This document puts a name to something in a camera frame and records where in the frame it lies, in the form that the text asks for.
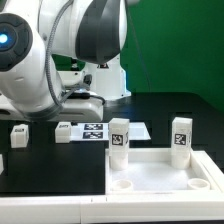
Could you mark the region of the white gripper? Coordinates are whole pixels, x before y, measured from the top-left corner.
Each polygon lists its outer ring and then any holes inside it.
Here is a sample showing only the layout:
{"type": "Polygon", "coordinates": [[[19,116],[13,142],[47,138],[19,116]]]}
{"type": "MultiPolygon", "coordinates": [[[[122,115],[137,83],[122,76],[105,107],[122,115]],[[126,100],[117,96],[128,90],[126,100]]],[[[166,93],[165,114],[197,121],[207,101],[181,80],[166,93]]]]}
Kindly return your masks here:
{"type": "Polygon", "coordinates": [[[100,122],[102,119],[103,105],[97,99],[69,99],[59,114],[38,112],[28,115],[19,112],[7,98],[0,98],[0,120],[100,122]]]}

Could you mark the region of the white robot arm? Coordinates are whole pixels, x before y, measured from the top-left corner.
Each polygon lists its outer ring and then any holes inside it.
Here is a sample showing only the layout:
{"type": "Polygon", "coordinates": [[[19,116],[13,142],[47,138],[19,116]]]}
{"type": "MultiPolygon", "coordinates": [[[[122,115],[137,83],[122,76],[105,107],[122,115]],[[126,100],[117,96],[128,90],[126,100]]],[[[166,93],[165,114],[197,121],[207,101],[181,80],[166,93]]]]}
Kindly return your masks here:
{"type": "Polygon", "coordinates": [[[140,0],[3,0],[0,120],[99,122],[128,97],[120,52],[140,0]]]}

